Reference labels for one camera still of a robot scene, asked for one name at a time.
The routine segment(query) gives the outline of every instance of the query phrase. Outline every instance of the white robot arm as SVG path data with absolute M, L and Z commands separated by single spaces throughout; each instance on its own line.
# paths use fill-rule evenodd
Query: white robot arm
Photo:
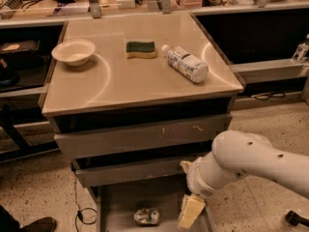
M 192 195 L 183 199 L 179 228 L 192 225 L 214 192 L 248 175 L 309 198 L 309 157 L 277 150 L 258 134 L 226 130 L 213 140 L 211 152 L 181 166 Z

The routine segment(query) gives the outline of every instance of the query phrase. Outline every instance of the white bowl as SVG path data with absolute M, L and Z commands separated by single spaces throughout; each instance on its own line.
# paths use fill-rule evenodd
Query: white bowl
M 96 46 L 87 40 L 68 40 L 59 43 L 51 52 L 53 58 L 64 62 L 69 66 L 80 66 L 86 64 L 95 53 Z

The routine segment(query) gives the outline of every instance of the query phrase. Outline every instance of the crumpled item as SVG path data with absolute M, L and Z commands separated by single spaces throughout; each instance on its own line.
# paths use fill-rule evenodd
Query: crumpled item
M 160 213 L 156 208 L 143 208 L 134 214 L 138 225 L 158 225 Z

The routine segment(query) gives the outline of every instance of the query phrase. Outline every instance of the scratch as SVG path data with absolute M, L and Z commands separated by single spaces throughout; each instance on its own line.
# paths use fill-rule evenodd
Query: scratch
M 199 126 L 193 126 L 194 129 L 197 129 L 198 131 L 203 131 Z

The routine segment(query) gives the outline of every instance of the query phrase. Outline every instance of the black panel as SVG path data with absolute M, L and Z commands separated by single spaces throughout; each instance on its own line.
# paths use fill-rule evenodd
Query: black panel
M 309 9 L 199 15 L 233 64 L 291 58 L 309 33 Z
M 278 92 L 278 93 L 289 93 L 301 91 L 305 85 L 307 77 L 286 79 L 278 81 L 266 81 L 259 83 L 247 84 L 243 93 L 239 96 L 252 96 L 261 93 Z
M 225 114 L 231 98 L 181 101 L 153 106 L 141 106 L 55 117 L 61 132 L 116 128 L 158 121 L 196 118 Z

